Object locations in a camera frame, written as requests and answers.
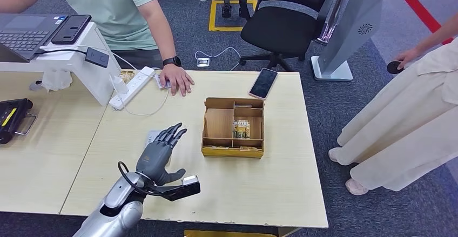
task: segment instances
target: black cable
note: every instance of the black cable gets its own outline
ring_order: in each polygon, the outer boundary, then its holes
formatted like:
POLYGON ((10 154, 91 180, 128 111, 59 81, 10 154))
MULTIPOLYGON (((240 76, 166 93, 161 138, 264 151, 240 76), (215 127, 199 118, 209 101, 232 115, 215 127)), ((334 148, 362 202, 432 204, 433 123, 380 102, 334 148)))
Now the black cable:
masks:
POLYGON ((126 173, 124 172, 124 170, 121 168, 121 165, 126 169, 127 172, 129 172, 129 170, 127 169, 127 166, 124 162, 122 161, 118 161, 118 169, 119 171, 121 172, 121 175, 123 176, 123 178, 127 181, 127 183, 129 183, 129 185, 131 185, 131 187, 133 187, 133 189, 135 189, 138 193, 140 194, 144 194, 144 195, 155 195, 155 196, 160 196, 158 193, 154 193, 154 192, 149 192, 149 191, 144 191, 143 189, 139 188, 136 184, 134 184, 126 175, 126 173))
POLYGON ((85 51, 81 51, 81 50, 76 50, 76 49, 58 49, 58 50, 51 50, 51 51, 45 51, 45 50, 38 50, 35 54, 37 55, 44 55, 46 53, 51 53, 51 52, 80 52, 80 53, 83 53, 83 54, 87 54, 85 51))

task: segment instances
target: wooden compartment box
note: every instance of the wooden compartment box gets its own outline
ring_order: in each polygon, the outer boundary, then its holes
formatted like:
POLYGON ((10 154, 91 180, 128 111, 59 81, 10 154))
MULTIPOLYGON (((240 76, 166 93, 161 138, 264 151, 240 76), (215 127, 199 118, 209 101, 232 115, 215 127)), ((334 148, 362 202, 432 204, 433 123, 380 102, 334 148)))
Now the wooden compartment box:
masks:
POLYGON ((207 98, 204 156, 261 158, 264 154, 264 102, 248 98, 207 98), (234 138, 235 120, 250 122, 250 138, 234 138))

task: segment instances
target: cardboard box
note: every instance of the cardboard box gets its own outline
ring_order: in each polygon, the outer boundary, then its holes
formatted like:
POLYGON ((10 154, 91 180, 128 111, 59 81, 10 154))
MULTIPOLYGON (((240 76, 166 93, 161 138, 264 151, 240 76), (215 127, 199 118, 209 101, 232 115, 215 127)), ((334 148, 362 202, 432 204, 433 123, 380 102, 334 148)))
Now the cardboard box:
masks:
POLYGON ((261 158, 264 155, 264 102, 249 98, 207 98, 202 153, 204 156, 261 158), (250 122, 250 138, 234 138, 235 120, 250 122))
POLYGON ((185 230, 184 237, 275 237, 275 235, 264 233, 235 233, 185 230))

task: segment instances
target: laptop touchpad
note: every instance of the laptop touchpad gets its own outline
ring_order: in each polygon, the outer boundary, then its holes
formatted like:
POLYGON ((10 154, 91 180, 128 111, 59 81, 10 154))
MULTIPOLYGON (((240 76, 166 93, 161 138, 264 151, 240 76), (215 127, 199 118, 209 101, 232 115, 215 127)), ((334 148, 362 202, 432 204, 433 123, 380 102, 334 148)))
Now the laptop touchpad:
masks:
POLYGON ((34 29, 38 27, 46 17, 40 16, 17 16, 8 23, 5 28, 16 28, 16 29, 34 29))

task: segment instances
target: black device case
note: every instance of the black device case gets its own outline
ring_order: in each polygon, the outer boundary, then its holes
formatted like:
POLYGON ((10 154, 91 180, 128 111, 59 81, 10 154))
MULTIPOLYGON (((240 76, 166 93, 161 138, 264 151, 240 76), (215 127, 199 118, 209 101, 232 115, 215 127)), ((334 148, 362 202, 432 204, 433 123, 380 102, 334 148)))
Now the black device case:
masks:
POLYGON ((74 44, 91 20, 90 15, 73 15, 67 18, 51 40, 53 44, 74 44))
POLYGON ((0 102, 0 144, 7 144, 15 135, 32 101, 23 98, 0 102))

